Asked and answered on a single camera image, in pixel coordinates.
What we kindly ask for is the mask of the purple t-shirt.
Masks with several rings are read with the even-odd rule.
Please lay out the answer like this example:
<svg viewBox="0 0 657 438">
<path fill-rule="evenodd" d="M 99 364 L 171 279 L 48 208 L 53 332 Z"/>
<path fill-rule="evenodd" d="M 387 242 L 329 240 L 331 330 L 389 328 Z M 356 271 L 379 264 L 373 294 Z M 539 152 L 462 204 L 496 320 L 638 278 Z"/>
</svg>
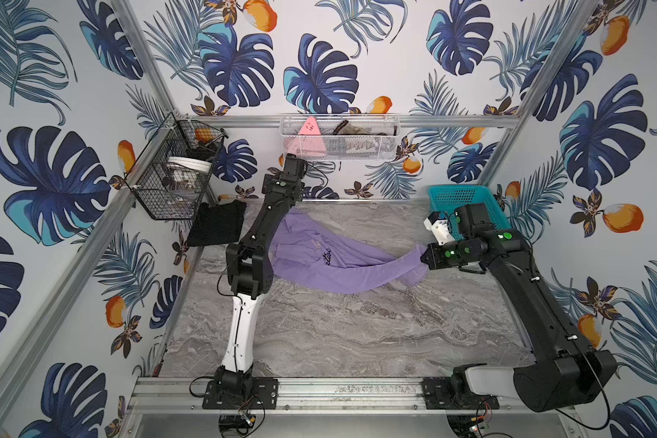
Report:
<svg viewBox="0 0 657 438">
<path fill-rule="evenodd" d="M 359 294 L 394 280 L 417 285 L 429 268 L 424 246 L 395 257 L 374 246 L 336 235 L 309 215 L 291 210 L 270 244 L 277 277 L 337 294 Z"/>
</svg>

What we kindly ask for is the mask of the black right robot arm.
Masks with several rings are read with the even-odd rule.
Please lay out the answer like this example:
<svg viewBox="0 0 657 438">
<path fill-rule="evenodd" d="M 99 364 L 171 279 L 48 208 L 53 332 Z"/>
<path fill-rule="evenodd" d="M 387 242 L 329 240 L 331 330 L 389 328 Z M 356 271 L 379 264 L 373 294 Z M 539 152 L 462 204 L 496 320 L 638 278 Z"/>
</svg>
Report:
<svg viewBox="0 0 657 438">
<path fill-rule="evenodd" d="M 466 239 L 430 244 L 421 260 L 432 270 L 478 264 L 503 289 L 529 339 L 535 358 L 531 365 L 456 368 L 456 386 L 466 394 L 518 399 L 533 412 L 591 403 L 602 395 L 616 372 L 615 357 L 580 333 L 540 274 L 532 246 L 518 231 L 476 226 Z"/>
</svg>

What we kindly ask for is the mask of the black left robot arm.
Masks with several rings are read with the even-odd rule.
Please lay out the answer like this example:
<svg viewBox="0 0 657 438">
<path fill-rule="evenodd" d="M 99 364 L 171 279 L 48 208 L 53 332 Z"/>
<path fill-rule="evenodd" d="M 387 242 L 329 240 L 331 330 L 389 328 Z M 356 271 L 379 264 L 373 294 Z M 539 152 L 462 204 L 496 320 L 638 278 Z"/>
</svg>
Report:
<svg viewBox="0 0 657 438">
<path fill-rule="evenodd" d="M 270 290 L 275 273 L 270 244 L 285 216 L 301 200 L 306 161 L 289 154 L 283 170 L 264 178 L 264 204 L 239 242 L 226 248 L 226 275 L 234 312 L 226 354 L 215 372 L 215 384 L 223 392 L 247 398 L 253 385 L 253 341 L 258 312 Z"/>
</svg>

